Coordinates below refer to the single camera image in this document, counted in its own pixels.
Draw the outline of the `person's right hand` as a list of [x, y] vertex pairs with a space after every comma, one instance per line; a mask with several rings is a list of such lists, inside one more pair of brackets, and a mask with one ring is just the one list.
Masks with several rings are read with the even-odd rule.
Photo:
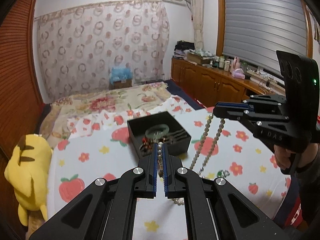
[[280, 146], [274, 145], [274, 157], [277, 165], [285, 170], [291, 166], [290, 156], [291, 151]]

